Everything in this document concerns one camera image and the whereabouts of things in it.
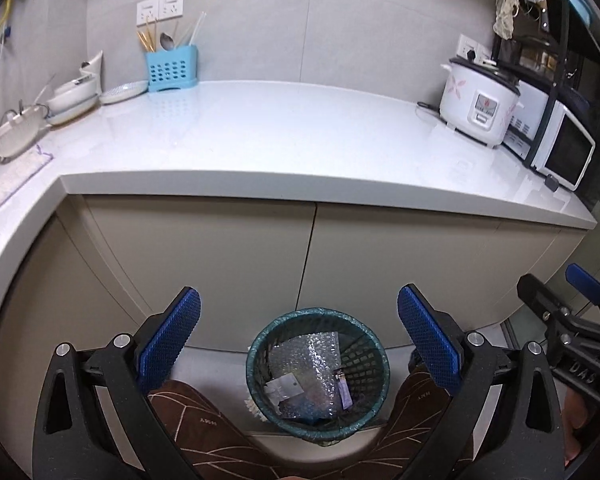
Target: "rice cooker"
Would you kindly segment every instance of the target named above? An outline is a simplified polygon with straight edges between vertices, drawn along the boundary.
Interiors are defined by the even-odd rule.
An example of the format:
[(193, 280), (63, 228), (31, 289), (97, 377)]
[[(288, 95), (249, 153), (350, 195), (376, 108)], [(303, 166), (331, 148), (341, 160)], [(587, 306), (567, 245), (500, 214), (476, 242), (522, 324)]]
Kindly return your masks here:
[(496, 66), (462, 57), (450, 59), (442, 68), (449, 76), (440, 101), (440, 116), (449, 127), (490, 148), (499, 145), (519, 105), (517, 78)]

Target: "brown patterned fabric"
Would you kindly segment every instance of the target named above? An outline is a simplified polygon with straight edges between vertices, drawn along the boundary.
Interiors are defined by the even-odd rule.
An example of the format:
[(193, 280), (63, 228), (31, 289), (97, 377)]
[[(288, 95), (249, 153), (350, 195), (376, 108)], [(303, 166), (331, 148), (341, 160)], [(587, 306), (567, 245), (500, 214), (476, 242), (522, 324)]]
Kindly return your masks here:
[[(292, 475), (311, 480), (392, 480), (420, 450), (449, 396), (419, 366), (402, 384), (389, 421), (368, 455), (344, 469), (322, 472), (289, 470), (277, 464), (188, 384), (166, 381), (149, 394), (149, 400), (205, 480), (274, 480)], [(472, 456), (470, 439), (456, 471), (471, 462)]]

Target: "trash can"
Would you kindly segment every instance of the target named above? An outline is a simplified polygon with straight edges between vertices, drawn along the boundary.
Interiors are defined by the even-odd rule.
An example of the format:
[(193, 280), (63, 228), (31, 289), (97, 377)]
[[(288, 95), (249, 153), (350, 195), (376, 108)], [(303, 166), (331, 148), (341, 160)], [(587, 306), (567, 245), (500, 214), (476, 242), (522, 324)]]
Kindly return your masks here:
[[(340, 359), (353, 405), (337, 418), (315, 425), (281, 418), (264, 393), (273, 379), (267, 355), (270, 349), (293, 337), (337, 332)], [(247, 386), (260, 411), (277, 427), (315, 443), (343, 440), (360, 430), (382, 407), (389, 389), (389, 361), (376, 335), (357, 319), (327, 308), (289, 312), (273, 320), (253, 341), (247, 355)]]

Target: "wall socket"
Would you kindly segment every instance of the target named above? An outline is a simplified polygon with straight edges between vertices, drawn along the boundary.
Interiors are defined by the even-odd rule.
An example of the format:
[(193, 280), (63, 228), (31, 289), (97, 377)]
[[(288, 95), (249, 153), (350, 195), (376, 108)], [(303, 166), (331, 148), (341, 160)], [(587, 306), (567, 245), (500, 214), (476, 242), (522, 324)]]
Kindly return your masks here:
[(159, 19), (158, 8), (160, 7), (159, 0), (145, 0), (136, 5), (136, 25), (153, 23)]
[(458, 47), (456, 48), (456, 54), (467, 59), (466, 53), (470, 50), (475, 52), (475, 59), (478, 62), (491, 58), (491, 51), (488, 48), (465, 36), (464, 34), (460, 34), (460, 38), (458, 39)]
[(158, 20), (170, 20), (182, 16), (184, 0), (158, 0)]

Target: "silver screw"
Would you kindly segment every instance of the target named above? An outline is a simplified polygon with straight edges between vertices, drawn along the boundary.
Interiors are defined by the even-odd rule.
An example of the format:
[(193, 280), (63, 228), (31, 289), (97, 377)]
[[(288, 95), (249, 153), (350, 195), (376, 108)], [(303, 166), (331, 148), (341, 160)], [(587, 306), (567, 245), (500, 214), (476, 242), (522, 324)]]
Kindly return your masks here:
[(68, 345), (68, 343), (62, 343), (56, 347), (56, 354), (59, 356), (67, 355), (70, 349), (71, 347)]
[(542, 353), (542, 347), (536, 343), (535, 341), (531, 341), (528, 345), (527, 348), (529, 348), (529, 351), (533, 354), (533, 355), (539, 355)]
[(124, 348), (131, 342), (131, 336), (129, 334), (119, 334), (113, 340), (113, 345), (118, 348)]
[(471, 343), (474, 346), (482, 346), (484, 344), (484, 338), (480, 333), (471, 332), (466, 338), (469, 341), (469, 343)]

